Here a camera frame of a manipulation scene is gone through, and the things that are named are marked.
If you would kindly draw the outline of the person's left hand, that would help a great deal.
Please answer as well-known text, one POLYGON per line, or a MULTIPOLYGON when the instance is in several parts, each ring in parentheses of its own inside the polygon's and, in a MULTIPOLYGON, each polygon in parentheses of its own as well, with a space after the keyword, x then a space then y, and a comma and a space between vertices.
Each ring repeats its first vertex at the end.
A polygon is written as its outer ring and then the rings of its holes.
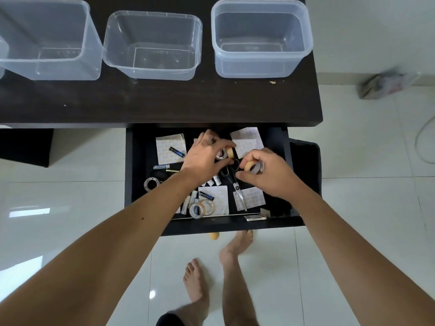
POLYGON ((181 168, 183 178, 186 178, 193 188, 211 180, 222 168, 234 163, 231 158, 216 161, 218 152, 220 150, 197 146, 197 140, 193 143, 181 168))

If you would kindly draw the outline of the person's right hand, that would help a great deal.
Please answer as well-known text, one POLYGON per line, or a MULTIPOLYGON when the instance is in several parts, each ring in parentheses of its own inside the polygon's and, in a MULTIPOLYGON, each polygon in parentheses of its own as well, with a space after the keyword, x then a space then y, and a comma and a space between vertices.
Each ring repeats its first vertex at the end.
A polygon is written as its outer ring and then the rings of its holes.
POLYGON ((256 174, 256 187, 270 196, 291 202, 293 193, 301 181, 286 161, 268 148, 253 149, 242 159, 241 171, 244 171, 248 161, 254 159, 264 163, 264 171, 256 174))

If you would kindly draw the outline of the beige grey tape roll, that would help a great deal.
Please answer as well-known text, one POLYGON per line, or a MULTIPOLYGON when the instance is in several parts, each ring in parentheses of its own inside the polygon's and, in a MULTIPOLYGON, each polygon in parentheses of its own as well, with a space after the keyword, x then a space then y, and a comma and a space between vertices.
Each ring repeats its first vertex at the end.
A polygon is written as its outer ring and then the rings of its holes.
POLYGON ((244 171, 251 174, 261 174, 264 171, 264 163, 261 160, 248 161, 244 166, 244 171))

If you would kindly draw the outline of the person's right forearm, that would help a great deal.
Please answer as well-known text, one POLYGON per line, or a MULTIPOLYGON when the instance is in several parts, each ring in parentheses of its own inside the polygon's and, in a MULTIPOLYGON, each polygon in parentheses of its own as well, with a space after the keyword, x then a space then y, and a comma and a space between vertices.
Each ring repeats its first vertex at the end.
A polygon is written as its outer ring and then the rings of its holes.
POLYGON ((361 326, 435 326, 435 300, 300 179, 285 198, 300 213, 361 326))

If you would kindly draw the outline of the person's left forearm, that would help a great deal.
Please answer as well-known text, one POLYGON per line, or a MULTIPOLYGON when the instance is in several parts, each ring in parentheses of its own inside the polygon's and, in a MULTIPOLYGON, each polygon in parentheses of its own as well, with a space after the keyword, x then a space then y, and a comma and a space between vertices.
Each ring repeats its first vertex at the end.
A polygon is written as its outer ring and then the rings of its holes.
POLYGON ((105 326, 204 174, 182 169, 74 241, 0 303, 0 326, 105 326))

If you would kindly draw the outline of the pale beige tape roll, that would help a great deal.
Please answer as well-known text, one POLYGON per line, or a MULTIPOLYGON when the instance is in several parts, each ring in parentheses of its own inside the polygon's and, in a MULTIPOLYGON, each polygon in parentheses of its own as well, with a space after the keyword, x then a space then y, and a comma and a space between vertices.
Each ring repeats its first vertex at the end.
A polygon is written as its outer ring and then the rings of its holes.
POLYGON ((204 215, 204 216, 210 216, 215 211, 215 204, 214 204, 214 201, 212 201, 212 200, 202 199, 202 200, 199 200, 198 204, 202 206, 201 207, 203 210, 202 215, 204 215))

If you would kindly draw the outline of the black desk drawer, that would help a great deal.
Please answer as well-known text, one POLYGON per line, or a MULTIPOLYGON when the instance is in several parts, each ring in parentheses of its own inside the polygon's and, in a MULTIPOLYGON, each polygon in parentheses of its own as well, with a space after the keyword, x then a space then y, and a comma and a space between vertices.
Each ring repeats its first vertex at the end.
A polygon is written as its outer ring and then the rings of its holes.
MULTIPOLYGON (((165 181, 174 173, 165 170, 153 170, 158 165, 156 137, 184 134, 186 148, 191 148, 193 140, 205 127, 163 127, 157 125, 136 124, 126 131, 126 184, 125 206, 130 205, 147 192, 144 181, 156 177, 165 181)), ((314 142, 289 138, 286 127, 260 126, 258 128, 263 145, 282 158, 291 166, 295 174, 313 191, 321 195, 321 154, 314 142)), ((176 213, 163 231, 166 235, 187 235, 198 233, 227 232, 236 230, 258 230, 268 228, 303 226, 300 214, 293 206, 282 199, 264 194, 266 204, 246 211, 237 211, 232 183, 219 175, 222 185, 227 186, 229 215, 204 216, 193 219, 176 213), (248 222, 245 215, 261 215, 267 220, 248 222)))

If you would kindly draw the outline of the person's right leg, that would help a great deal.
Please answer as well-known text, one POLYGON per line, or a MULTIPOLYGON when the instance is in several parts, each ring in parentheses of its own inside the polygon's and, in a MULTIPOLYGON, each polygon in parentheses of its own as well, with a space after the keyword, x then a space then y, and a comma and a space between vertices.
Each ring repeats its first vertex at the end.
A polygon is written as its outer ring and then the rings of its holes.
POLYGON ((253 243, 253 231, 237 231, 220 251, 223 267, 222 312, 225 326, 259 326, 238 257, 253 243))

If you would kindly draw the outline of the person's leg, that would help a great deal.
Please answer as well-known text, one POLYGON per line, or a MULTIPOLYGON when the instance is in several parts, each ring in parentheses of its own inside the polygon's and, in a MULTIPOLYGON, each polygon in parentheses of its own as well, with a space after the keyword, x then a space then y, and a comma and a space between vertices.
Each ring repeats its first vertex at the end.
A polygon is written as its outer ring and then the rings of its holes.
POLYGON ((191 302, 172 313, 184 326, 202 326, 209 315, 210 296, 207 280, 196 258, 187 264, 183 283, 191 302))
POLYGON ((220 251, 223 267, 222 312, 225 326, 259 326, 238 257, 253 243, 253 231, 237 231, 220 251))

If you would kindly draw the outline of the shallow clear plastic container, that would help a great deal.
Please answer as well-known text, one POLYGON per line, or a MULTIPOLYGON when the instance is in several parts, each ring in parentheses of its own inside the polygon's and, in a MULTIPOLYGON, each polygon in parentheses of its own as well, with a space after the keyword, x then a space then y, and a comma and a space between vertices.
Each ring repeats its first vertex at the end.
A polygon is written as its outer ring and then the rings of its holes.
POLYGON ((116 11, 108 18, 103 60, 133 79, 188 81, 201 62, 197 16, 116 11))

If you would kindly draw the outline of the person's left leg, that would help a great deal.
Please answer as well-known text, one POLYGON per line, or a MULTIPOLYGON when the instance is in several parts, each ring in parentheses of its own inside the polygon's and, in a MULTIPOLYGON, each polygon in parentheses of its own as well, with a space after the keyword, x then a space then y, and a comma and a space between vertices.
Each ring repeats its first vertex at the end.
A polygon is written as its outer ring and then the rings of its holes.
POLYGON ((172 313, 184 326, 202 326, 209 315, 210 296, 207 280, 196 258, 187 264, 183 283, 191 302, 172 313))

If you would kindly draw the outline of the black shorts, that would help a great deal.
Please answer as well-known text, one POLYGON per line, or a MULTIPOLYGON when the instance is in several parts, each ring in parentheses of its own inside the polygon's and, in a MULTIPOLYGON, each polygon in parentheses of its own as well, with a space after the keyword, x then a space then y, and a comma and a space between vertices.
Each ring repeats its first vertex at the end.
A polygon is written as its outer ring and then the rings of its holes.
POLYGON ((155 326, 185 326, 185 324, 175 313, 168 312, 158 319, 155 326))

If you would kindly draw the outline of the printed cardboard box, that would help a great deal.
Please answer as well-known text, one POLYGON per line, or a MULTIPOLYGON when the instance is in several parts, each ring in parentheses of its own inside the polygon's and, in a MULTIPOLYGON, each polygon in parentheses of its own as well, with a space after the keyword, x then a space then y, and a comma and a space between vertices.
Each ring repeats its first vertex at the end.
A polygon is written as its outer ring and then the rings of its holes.
POLYGON ((358 88, 358 97, 360 99, 384 98, 413 85, 421 75, 421 72, 405 73, 397 69, 381 72, 361 84, 358 88))

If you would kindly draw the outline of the black desk side panel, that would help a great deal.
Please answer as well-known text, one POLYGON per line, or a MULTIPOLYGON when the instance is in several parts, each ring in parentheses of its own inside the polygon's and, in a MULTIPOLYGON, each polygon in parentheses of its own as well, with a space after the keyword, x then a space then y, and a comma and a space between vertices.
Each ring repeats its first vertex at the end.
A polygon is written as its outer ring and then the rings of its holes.
POLYGON ((49 167, 53 132, 54 129, 0 129, 0 159, 49 167))

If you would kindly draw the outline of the large clear plastic container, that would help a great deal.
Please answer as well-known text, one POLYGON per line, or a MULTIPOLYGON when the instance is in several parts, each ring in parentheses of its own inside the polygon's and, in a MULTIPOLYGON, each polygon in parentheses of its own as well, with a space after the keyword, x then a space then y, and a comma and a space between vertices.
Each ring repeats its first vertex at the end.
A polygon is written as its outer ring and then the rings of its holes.
POLYGON ((94 81, 102 55, 84 0, 0 0, 0 68, 34 81, 94 81))

